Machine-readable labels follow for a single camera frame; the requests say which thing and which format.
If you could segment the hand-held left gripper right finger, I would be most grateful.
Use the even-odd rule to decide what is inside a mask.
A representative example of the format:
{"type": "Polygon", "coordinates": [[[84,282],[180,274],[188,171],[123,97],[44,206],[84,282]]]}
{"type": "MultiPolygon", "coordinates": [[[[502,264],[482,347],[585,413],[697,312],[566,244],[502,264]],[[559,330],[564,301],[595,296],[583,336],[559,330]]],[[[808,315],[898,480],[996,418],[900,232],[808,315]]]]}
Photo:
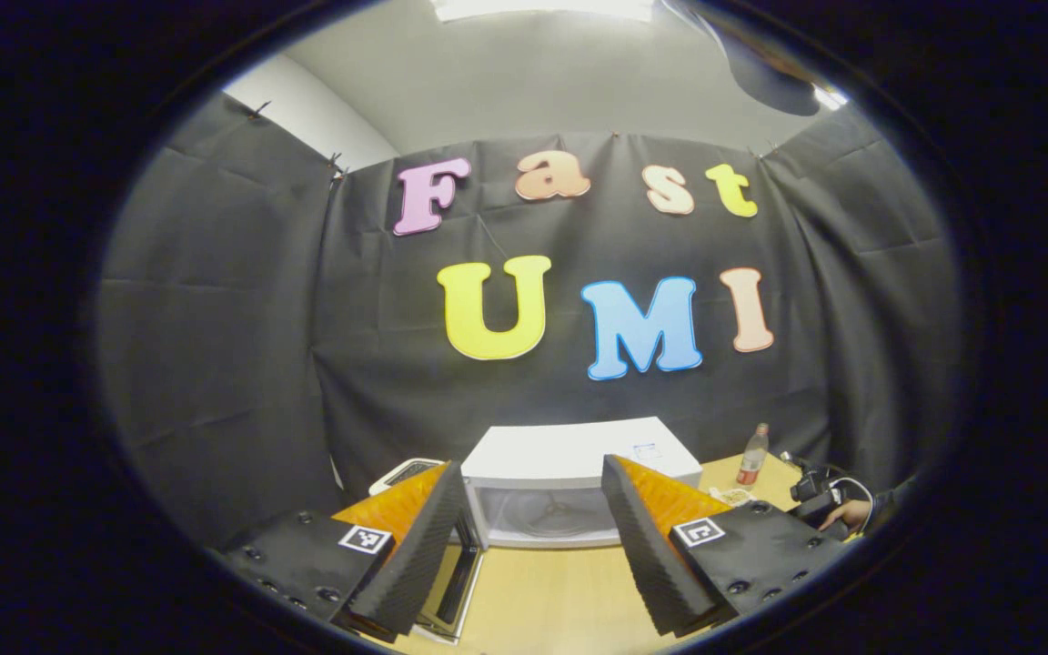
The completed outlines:
{"type": "Polygon", "coordinates": [[[765,500],[732,506],[621,455],[601,489],[631,576],[660,635],[687,637],[790,596],[848,552],[765,500]]]}

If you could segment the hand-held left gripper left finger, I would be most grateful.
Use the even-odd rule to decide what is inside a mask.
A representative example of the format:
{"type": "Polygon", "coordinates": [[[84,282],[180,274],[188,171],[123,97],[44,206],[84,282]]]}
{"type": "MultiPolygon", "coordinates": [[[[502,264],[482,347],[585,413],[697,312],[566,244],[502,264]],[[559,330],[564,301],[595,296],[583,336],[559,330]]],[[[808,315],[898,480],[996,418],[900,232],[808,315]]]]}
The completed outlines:
{"type": "Polygon", "coordinates": [[[280,514],[219,552],[279,604],[394,642],[417,623],[466,501],[460,470],[445,461],[337,514],[280,514]]]}

